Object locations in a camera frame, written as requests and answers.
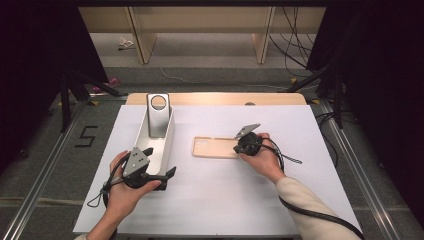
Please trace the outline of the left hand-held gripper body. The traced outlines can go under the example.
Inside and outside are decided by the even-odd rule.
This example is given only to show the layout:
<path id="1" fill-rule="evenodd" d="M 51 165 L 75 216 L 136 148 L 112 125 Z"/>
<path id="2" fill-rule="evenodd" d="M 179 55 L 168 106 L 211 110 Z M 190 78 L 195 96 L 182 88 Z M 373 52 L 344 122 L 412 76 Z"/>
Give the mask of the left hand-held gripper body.
<path id="1" fill-rule="evenodd" d="M 158 180 L 160 185 L 156 188 L 156 191 L 165 191 L 167 188 L 167 177 L 151 175 L 147 172 L 150 159 L 142 151 L 134 147 L 126 157 L 122 174 L 123 182 L 130 188 L 139 189 L 151 181 Z"/>

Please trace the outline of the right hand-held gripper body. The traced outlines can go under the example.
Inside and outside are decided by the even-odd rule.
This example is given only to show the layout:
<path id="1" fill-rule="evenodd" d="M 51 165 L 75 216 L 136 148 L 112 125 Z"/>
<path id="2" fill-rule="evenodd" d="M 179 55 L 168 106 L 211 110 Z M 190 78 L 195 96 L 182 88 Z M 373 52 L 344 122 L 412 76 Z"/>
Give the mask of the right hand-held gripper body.
<path id="1" fill-rule="evenodd" d="M 236 134 L 235 138 L 238 140 L 237 145 L 233 150 L 237 154 L 245 154 L 248 156 L 255 156 L 260 151 L 263 138 L 254 133 L 254 130 L 260 126 L 260 123 L 246 125 L 242 127 Z"/>

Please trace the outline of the white plastic storage box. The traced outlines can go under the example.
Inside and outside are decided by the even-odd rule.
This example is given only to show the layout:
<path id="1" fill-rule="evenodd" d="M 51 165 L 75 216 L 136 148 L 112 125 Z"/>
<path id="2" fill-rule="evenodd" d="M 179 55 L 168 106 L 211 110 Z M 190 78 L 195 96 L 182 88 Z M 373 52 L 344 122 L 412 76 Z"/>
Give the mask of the white plastic storage box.
<path id="1" fill-rule="evenodd" d="M 164 138 L 151 138 L 149 135 L 148 113 L 146 110 L 134 147 L 137 147 L 140 150 L 145 150 L 149 147 L 152 147 L 154 149 L 153 154 L 149 156 L 150 164 L 147 169 L 147 172 L 149 174 L 164 175 L 167 172 L 168 159 L 171 150 L 174 129 L 175 121 L 172 115 L 171 108 L 171 118 L 169 121 L 166 136 Z"/>

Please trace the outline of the beige phone case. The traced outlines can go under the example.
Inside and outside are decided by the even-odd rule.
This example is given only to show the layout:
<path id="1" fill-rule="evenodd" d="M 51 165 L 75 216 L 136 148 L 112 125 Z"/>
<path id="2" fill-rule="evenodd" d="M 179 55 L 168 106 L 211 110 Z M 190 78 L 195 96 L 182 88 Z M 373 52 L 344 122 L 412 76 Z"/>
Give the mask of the beige phone case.
<path id="1" fill-rule="evenodd" d="M 236 159 L 233 150 L 237 140 L 233 138 L 212 138 L 196 136 L 193 141 L 192 155 L 200 158 Z"/>

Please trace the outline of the person's right hand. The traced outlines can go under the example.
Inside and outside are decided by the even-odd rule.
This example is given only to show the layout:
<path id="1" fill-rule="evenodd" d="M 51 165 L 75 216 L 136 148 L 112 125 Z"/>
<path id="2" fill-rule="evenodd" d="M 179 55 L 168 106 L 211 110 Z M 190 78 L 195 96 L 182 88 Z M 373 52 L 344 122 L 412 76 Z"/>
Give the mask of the person's right hand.
<path id="1" fill-rule="evenodd" d="M 258 133 L 263 139 L 263 146 L 255 156 L 248 156 L 241 153 L 240 158 L 249 164 L 258 174 L 264 176 L 272 183 L 276 184 L 285 177 L 284 171 L 280 168 L 277 155 L 274 153 L 272 143 L 269 141 L 268 133 Z"/>

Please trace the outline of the person's left hand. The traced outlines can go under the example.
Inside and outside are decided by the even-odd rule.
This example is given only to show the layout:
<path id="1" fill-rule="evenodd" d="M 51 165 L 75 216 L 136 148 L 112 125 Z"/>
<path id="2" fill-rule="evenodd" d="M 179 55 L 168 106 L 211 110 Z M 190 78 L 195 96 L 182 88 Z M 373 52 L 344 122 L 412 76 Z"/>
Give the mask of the person's left hand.
<path id="1" fill-rule="evenodd" d="M 154 180 L 138 189 L 130 188 L 125 183 L 113 185 L 110 190 L 105 216 L 108 219 L 122 221 L 133 212 L 144 195 L 155 190 L 160 184 L 159 180 Z"/>

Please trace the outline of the white table sheet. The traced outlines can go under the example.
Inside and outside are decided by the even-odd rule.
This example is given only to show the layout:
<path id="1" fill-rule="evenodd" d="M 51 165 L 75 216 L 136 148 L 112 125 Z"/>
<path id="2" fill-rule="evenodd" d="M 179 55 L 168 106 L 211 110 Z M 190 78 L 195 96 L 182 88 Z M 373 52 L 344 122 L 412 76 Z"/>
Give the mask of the white table sheet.
<path id="1" fill-rule="evenodd" d="M 119 226 L 149 237 L 292 237 L 298 231 L 274 185 L 239 159 L 192 154 L 197 136 L 232 138 L 257 124 L 285 154 L 287 175 L 301 181 L 340 218 L 357 219 L 307 105 L 176 106 L 168 165 L 176 170 L 164 191 L 144 196 Z"/>

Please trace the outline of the pink object on floor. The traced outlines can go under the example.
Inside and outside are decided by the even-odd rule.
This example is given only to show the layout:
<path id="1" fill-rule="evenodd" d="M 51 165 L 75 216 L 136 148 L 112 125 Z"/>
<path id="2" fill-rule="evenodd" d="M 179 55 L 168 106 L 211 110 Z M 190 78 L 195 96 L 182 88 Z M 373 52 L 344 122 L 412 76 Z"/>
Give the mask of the pink object on floor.
<path id="1" fill-rule="evenodd" d="M 108 83 L 105 83 L 105 86 L 111 87 L 111 88 L 119 86 L 119 85 L 120 85 L 120 80 L 116 77 L 111 78 Z M 103 89 L 101 89 L 100 87 L 94 86 L 92 88 L 92 91 L 94 94 L 100 94 L 103 92 Z"/>

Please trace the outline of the black metal stand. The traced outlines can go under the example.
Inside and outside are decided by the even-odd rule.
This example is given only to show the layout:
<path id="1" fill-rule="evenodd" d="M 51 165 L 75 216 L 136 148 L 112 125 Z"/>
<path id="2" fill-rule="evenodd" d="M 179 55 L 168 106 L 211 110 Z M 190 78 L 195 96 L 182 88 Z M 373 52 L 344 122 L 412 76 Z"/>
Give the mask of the black metal stand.
<path id="1" fill-rule="evenodd" d="M 342 80 L 341 72 L 338 70 L 338 67 L 335 64 L 327 64 L 322 67 L 317 72 L 306 77 L 304 80 L 295 84 L 294 86 L 289 87 L 287 90 L 283 90 L 283 93 L 294 93 L 307 85 L 313 83 L 316 80 L 320 80 L 316 94 L 319 98 L 327 97 L 330 93 L 333 94 L 333 111 L 334 119 L 337 126 L 342 129 L 342 120 L 341 120 L 341 98 L 342 98 Z"/>
<path id="2" fill-rule="evenodd" d="M 66 70 L 61 78 L 60 87 L 62 132 L 65 132 L 71 124 L 69 93 L 72 93 L 78 101 L 87 101 L 90 98 L 89 92 L 85 88 L 85 84 L 94 85 L 114 97 L 127 96 L 127 93 L 121 93 L 87 74 L 78 71 Z"/>

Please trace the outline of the crumpled white paper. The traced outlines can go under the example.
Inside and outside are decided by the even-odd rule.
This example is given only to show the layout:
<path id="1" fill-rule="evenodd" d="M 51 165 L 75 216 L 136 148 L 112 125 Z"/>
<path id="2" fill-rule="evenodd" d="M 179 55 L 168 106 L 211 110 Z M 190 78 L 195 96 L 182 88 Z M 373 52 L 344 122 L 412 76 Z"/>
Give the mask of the crumpled white paper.
<path id="1" fill-rule="evenodd" d="M 133 48 L 134 48 L 134 43 L 131 40 L 127 40 L 124 37 L 119 38 L 118 49 L 120 51 L 127 50 L 127 49 L 133 49 Z"/>

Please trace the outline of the beige wooden desk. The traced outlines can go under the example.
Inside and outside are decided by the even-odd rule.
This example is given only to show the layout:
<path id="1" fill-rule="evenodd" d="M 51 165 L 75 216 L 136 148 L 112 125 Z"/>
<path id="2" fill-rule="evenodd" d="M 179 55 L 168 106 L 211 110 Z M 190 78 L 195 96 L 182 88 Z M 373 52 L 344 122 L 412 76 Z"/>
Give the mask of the beige wooden desk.
<path id="1" fill-rule="evenodd" d="M 247 33 L 263 64 L 271 34 L 316 34 L 324 7 L 81 7 L 91 33 L 130 33 L 149 62 L 159 33 Z"/>

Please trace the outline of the black curtain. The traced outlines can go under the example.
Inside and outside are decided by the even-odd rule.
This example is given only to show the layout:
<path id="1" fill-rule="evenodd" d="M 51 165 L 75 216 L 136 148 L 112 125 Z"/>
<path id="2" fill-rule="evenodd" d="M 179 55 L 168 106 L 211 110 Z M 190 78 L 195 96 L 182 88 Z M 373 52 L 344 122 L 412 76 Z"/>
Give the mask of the black curtain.
<path id="1" fill-rule="evenodd" d="M 74 1 L 0 0 L 0 174 L 81 74 L 108 81 Z"/>
<path id="2" fill-rule="evenodd" d="M 424 229 L 424 0 L 320 0 L 326 7 L 308 66 L 339 61 L 346 96 L 378 159 Z"/>

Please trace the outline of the aluminium floor rail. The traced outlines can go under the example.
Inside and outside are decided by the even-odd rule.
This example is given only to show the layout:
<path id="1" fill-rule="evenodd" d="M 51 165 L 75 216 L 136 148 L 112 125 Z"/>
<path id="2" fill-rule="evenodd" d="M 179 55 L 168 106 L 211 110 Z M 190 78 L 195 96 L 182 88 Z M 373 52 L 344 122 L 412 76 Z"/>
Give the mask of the aluminium floor rail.
<path id="1" fill-rule="evenodd" d="M 384 239 L 400 240 L 389 212 L 377 195 L 344 130 L 341 128 L 341 121 L 331 120 L 330 127 Z"/>
<path id="2" fill-rule="evenodd" d="M 71 120 L 69 124 L 58 135 L 54 147 L 51 149 L 49 156 L 46 158 L 42 168 L 38 172 L 37 178 L 34 180 L 26 196 L 20 202 L 18 211 L 11 220 L 5 233 L 0 237 L 0 240 L 19 240 L 37 205 L 39 197 L 44 191 L 50 176 L 62 156 L 70 135 L 74 130 L 76 121 L 84 110 L 86 104 L 87 102 L 83 101 L 78 102 L 75 105 L 74 110 L 71 113 Z"/>

